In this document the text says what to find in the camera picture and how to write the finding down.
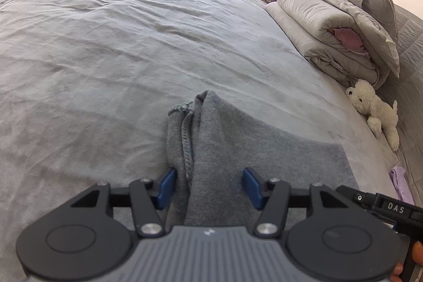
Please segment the folded grey duvet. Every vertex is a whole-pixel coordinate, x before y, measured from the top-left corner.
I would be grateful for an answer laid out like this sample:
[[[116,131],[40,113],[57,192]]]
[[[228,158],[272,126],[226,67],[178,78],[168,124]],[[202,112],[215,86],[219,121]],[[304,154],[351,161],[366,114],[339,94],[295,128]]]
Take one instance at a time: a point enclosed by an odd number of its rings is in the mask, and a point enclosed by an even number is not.
[[[275,0],[265,7],[297,51],[345,87],[400,73],[392,0]]]

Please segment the lilac folded cloth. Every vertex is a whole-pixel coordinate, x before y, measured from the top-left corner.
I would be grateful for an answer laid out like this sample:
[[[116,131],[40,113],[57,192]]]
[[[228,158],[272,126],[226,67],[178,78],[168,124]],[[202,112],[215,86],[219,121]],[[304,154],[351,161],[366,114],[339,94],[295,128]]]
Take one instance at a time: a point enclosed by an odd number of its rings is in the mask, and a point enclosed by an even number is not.
[[[398,200],[414,205],[414,198],[407,182],[405,169],[396,165],[389,171],[389,176],[397,193]]]

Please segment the grey quilted headboard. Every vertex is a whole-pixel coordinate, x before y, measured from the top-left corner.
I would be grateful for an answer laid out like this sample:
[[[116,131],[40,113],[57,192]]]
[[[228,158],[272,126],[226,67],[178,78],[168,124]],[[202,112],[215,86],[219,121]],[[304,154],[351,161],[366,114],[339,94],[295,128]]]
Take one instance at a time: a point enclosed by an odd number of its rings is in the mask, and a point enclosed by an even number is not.
[[[400,74],[390,75],[378,93],[384,101],[398,102],[397,129],[400,147],[397,156],[417,206],[422,206],[422,20],[395,6],[397,51]]]

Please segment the grey knit sweater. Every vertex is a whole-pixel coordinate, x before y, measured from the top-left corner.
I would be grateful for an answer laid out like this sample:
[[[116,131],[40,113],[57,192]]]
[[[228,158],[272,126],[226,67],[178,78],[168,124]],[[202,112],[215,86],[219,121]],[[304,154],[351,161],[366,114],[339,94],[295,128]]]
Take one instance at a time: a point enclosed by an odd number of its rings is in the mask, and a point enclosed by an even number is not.
[[[207,90],[193,103],[168,112],[168,164],[177,184],[165,226],[244,225],[258,212],[242,188],[242,172],[253,168],[263,178],[292,187],[322,182],[356,187],[346,153],[339,144],[305,139],[243,112]]]

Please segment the grey bed sheet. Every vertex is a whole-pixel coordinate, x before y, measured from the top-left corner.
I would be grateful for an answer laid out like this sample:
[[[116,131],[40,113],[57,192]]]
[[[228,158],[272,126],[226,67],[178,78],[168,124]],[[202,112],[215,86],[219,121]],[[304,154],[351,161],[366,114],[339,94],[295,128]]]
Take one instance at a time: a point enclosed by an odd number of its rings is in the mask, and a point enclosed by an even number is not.
[[[43,214],[162,173],[168,111],[206,90],[285,135],[270,174],[394,195],[385,139],[258,0],[1,0],[1,280]]]

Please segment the white plush dog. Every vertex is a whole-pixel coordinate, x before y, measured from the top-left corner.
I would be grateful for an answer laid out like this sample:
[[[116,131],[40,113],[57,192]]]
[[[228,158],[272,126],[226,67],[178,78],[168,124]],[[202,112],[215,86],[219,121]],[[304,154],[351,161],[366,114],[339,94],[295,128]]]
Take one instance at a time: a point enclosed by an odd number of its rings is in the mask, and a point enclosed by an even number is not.
[[[379,137],[384,133],[391,150],[396,152],[400,144],[397,101],[392,106],[384,102],[365,80],[358,80],[353,87],[349,87],[346,96],[356,111],[366,117],[367,125],[374,136]]]

